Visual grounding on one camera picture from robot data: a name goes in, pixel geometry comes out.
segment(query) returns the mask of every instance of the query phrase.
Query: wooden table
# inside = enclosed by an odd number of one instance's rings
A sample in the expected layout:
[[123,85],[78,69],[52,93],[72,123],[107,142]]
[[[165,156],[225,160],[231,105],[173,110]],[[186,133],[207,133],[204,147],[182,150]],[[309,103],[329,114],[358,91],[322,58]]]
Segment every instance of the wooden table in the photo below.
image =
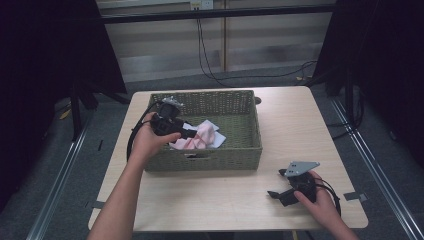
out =
[[[291,161],[320,162],[314,170],[341,198],[346,224],[351,228],[367,226],[368,219],[359,200],[346,201],[343,197],[354,189],[310,90],[306,87],[252,90],[262,99],[257,105],[263,145],[258,170],[145,172],[134,231],[318,229],[319,224],[301,204],[283,207],[268,196],[268,190],[283,192],[291,188],[278,173]],[[132,98],[98,201],[106,201],[124,169],[131,128],[147,108],[151,93],[138,92]],[[93,209],[90,228],[99,211]]]

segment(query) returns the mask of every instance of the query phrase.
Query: gray floor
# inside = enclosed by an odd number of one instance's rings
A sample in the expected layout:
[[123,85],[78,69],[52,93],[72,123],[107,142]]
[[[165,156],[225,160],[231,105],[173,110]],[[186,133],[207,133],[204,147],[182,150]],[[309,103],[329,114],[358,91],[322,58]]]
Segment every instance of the gray floor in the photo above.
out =
[[[297,67],[260,69],[241,71],[224,75],[261,75],[290,72]],[[255,78],[227,80],[226,84],[236,87],[259,86],[291,86],[297,84],[292,75],[280,78]],[[203,75],[180,77],[173,79],[128,83],[128,98],[136,91],[219,88],[214,80]],[[334,107],[324,91],[324,85],[311,88],[317,105],[326,123],[340,122]],[[84,144],[78,154],[66,187],[60,197],[44,239],[84,239],[88,233],[87,223],[91,208],[87,203],[96,199],[103,180],[116,138],[124,120],[127,107],[104,96],[97,95],[100,101],[98,109],[88,126]],[[59,102],[57,107],[67,103]],[[329,128],[332,136],[342,133],[343,128]],[[380,119],[378,114],[366,104],[364,121],[359,128],[371,147],[378,163],[384,169],[396,191],[411,210],[419,226],[424,224],[424,210],[420,200],[423,196],[424,170],[415,163],[408,150],[401,142],[390,138],[390,128]],[[0,215],[0,239],[25,239],[35,218],[47,197],[54,179],[66,157],[72,138],[70,118],[58,120],[56,116],[49,129],[45,148],[39,156],[36,166],[26,179],[21,190],[9,201]],[[335,145],[348,171],[356,191],[369,198],[362,203],[369,218],[365,229],[355,229],[362,239],[408,239],[405,230],[399,223],[396,214],[383,196],[379,186],[370,174],[349,136],[335,140]],[[315,239],[331,239],[325,231],[312,231]],[[300,239],[308,239],[305,233],[299,232]],[[204,233],[140,233],[134,239],[207,239]],[[292,239],[291,232],[238,232],[235,239]]]

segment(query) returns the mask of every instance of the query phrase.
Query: human hand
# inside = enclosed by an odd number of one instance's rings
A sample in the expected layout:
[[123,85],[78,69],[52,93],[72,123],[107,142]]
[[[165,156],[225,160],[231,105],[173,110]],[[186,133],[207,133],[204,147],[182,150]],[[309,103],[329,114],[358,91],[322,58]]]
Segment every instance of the human hand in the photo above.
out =
[[[314,171],[309,171],[315,183],[322,185],[321,177]],[[294,192],[294,196],[302,203],[308,211],[312,214],[315,220],[325,228],[334,227],[339,222],[342,222],[333,200],[326,189],[316,188],[316,201],[312,203],[303,193],[299,191]]]
[[136,159],[141,161],[143,165],[148,159],[158,153],[160,148],[169,142],[174,142],[181,137],[180,133],[172,133],[166,136],[157,136],[150,125],[154,112],[148,113],[144,118],[144,124],[135,136],[133,150],[131,151],[130,160]]

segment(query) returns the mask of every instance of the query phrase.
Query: wrist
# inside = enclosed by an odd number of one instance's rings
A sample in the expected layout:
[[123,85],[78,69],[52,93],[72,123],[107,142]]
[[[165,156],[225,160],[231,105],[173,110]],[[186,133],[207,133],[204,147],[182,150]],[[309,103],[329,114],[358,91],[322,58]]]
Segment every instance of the wrist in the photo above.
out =
[[133,152],[130,155],[130,158],[128,159],[127,164],[130,164],[135,168],[144,170],[148,161],[149,161],[149,157],[142,155],[142,154],[137,154],[137,152]]

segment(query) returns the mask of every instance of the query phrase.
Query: black curtain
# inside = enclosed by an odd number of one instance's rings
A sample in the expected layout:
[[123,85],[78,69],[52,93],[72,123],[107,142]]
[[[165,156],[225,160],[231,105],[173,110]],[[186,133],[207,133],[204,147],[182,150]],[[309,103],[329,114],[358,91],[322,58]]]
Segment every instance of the black curtain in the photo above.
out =
[[96,92],[87,82],[126,92],[104,25],[84,21],[99,17],[95,0],[0,3],[0,209],[36,160],[58,99],[75,84]]

